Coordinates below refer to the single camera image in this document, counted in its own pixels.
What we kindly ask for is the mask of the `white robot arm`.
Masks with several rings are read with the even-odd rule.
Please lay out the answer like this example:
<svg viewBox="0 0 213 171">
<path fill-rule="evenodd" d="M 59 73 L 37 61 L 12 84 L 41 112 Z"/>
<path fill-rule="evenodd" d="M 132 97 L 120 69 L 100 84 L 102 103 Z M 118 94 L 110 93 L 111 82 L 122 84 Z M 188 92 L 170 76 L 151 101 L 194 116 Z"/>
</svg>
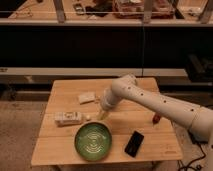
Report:
<svg viewBox="0 0 213 171">
<path fill-rule="evenodd" d="M 112 81 L 101 97 L 101 109 L 109 111 L 123 99 L 140 104 L 185 127 L 207 141 L 210 147 L 213 146 L 213 110 L 142 89 L 137 85 L 134 75 L 125 75 Z"/>
</svg>

